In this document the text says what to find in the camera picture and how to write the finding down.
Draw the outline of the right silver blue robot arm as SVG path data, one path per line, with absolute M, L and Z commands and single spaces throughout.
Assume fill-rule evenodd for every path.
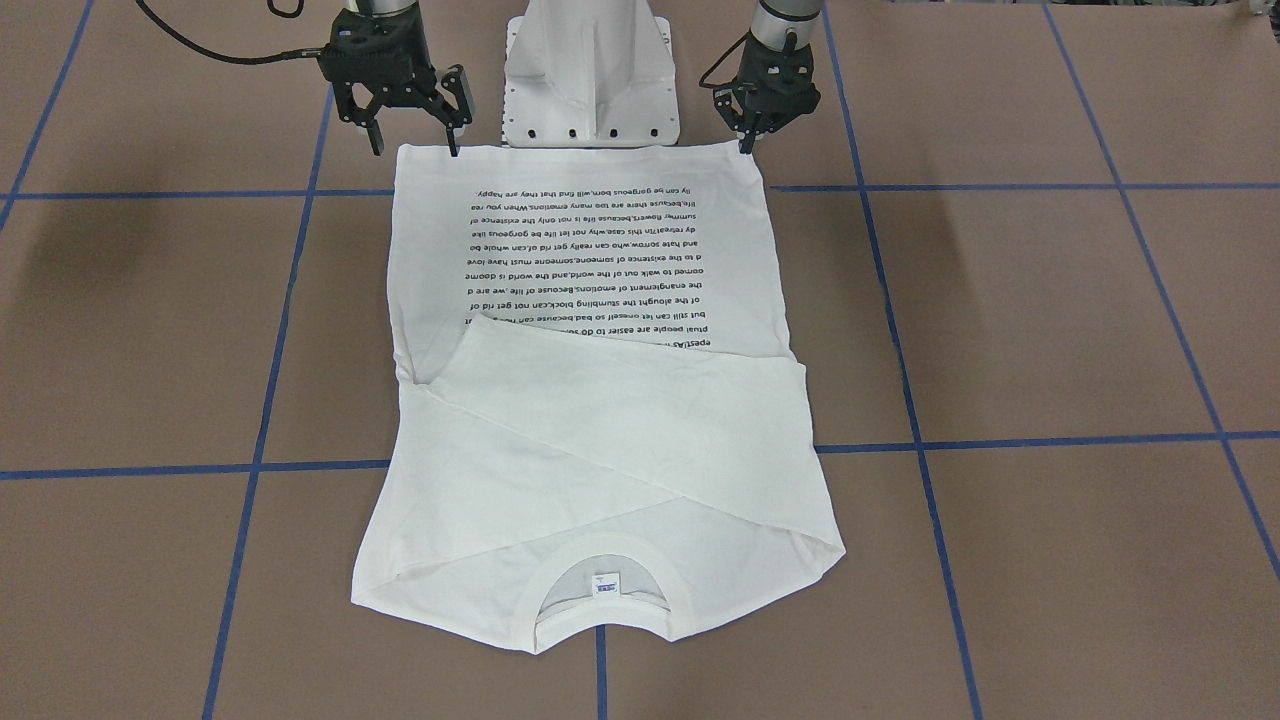
M 452 156 L 456 135 L 474 122 L 472 95 L 461 64 L 438 73 L 416 1 L 349 1 L 332 24 L 317 64 L 330 82 L 338 117 L 367 131 L 374 154 L 384 149 L 376 114 L 420 108 L 445 127 Z

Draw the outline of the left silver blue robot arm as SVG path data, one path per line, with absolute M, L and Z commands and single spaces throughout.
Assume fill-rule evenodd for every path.
M 756 137 L 810 114 L 820 101 L 813 81 L 812 33 L 822 1 L 759 1 L 750 29 L 699 79 L 713 92 L 716 110 L 740 135 L 739 151 L 750 154 Z M 708 77 L 742 50 L 737 74 L 724 83 Z

